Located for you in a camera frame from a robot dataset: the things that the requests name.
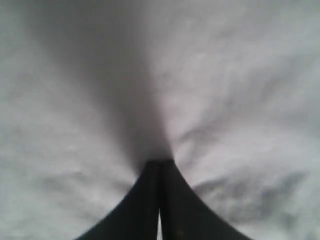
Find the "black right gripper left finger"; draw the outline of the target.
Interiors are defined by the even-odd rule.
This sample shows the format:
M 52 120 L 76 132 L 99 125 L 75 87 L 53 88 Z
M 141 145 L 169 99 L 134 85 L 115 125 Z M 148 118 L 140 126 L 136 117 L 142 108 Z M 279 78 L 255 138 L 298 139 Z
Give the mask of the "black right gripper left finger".
M 123 200 L 81 240 L 156 240 L 160 163 L 149 161 Z

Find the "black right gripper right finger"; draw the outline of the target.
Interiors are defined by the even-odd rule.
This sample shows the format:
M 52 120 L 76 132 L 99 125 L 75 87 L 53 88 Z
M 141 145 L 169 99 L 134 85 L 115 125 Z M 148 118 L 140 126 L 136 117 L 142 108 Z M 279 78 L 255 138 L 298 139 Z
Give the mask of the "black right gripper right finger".
M 164 240 L 248 240 L 213 212 L 173 160 L 160 163 L 160 219 Z

